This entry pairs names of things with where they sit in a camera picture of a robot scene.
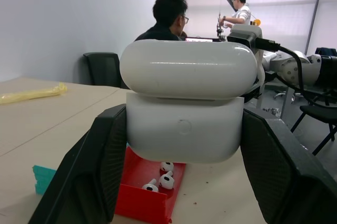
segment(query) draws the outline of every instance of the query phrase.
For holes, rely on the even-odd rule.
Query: white shirt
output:
[[[242,18],[245,25],[251,24],[251,10],[247,5],[243,5],[240,9],[234,13],[233,17]]]

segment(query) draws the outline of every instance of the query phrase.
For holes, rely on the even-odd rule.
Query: floor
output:
[[[276,94],[273,90],[265,90],[262,102],[262,108],[279,108],[282,110],[283,97],[273,98]],[[256,100],[249,102],[248,106],[255,107]],[[302,114],[300,105],[308,103],[303,98],[295,98],[291,105],[287,121],[285,123],[289,128],[293,126],[299,116]],[[294,132],[298,141],[312,152],[322,140],[329,134],[329,126],[309,116],[304,117],[300,125]],[[337,181],[337,139],[334,142],[329,141],[316,156],[325,166],[330,175]]]

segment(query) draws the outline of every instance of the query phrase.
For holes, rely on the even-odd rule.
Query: yellow plastic bag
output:
[[[0,104],[15,103],[30,99],[45,98],[48,96],[57,96],[65,93],[67,91],[67,86],[64,83],[59,83],[58,86],[45,89],[45,90],[35,90],[35,91],[23,91],[18,93],[9,93],[0,95]]]

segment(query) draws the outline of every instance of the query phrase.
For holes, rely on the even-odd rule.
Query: person in white shirt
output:
[[[234,8],[237,12],[232,17],[223,16],[220,19],[220,26],[227,26],[229,28],[233,27],[233,24],[246,24],[250,25],[251,23],[251,10],[245,4],[246,0],[232,0]]]

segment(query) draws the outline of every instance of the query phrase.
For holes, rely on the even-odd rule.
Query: table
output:
[[[17,79],[12,84],[0,83],[0,90],[3,92],[3,86],[15,91],[56,84]],[[65,153],[91,127],[94,118],[107,108],[125,103],[129,91],[103,86],[67,86],[69,92],[62,96],[0,106],[0,121],[5,121],[4,117],[9,114],[20,116],[15,120],[12,115],[11,123],[7,122],[6,127],[0,125],[0,142],[8,135],[18,137],[23,142],[0,156],[1,224],[29,221],[41,199],[35,194],[32,166],[36,164],[57,169]],[[54,113],[56,116],[53,118],[47,116]],[[34,122],[27,122],[31,117]],[[265,223],[240,151],[223,163],[186,166],[172,220],[174,224]],[[117,215],[112,222],[136,223],[142,222]]]

